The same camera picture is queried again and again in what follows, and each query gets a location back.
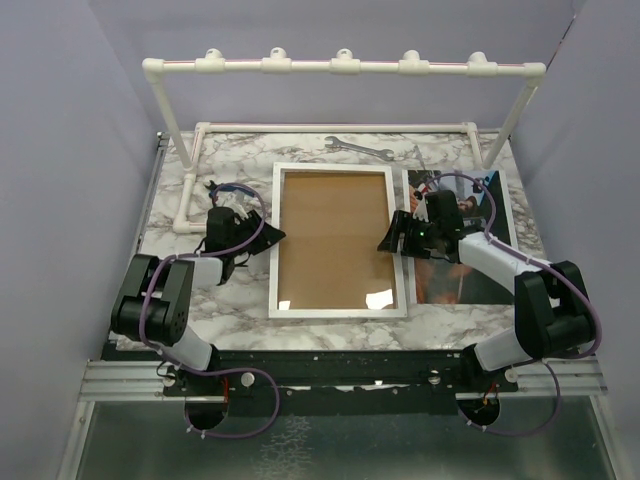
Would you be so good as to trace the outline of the printed photo with mat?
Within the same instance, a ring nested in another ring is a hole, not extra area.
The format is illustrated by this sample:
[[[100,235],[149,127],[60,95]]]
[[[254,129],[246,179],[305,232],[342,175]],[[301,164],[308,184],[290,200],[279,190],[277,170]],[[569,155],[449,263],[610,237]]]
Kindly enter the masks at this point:
[[[462,178],[440,170],[408,170],[402,174],[405,206],[413,212],[422,196],[451,191],[466,226],[486,226],[500,241],[517,245],[515,224],[504,175],[498,170],[466,170]],[[444,259],[410,259],[409,296],[413,304],[510,305],[507,289],[482,272]]]

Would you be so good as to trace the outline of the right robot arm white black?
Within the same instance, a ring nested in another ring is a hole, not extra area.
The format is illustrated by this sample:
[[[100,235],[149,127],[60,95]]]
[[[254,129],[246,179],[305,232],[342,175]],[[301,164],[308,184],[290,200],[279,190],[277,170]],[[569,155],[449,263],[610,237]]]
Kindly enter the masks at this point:
[[[493,236],[488,228],[464,224],[451,191],[423,197],[427,217],[397,210],[379,251],[429,259],[437,252],[469,266],[514,298],[513,326],[463,351],[461,383],[481,391],[496,370],[560,357],[585,344],[591,354],[601,342],[601,325],[579,268],[568,261],[549,263],[528,256]]]

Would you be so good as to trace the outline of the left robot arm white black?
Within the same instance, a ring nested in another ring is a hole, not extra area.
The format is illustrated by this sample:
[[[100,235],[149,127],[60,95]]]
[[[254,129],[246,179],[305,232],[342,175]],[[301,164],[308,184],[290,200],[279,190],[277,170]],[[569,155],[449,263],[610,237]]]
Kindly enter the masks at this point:
[[[111,313],[111,330],[188,369],[186,382],[195,392],[214,392],[221,380],[215,348],[188,326],[192,290],[225,284],[237,257],[256,256],[285,238],[255,210],[241,215],[230,207],[211,208],[194,252],[164,260],[132,257]]]

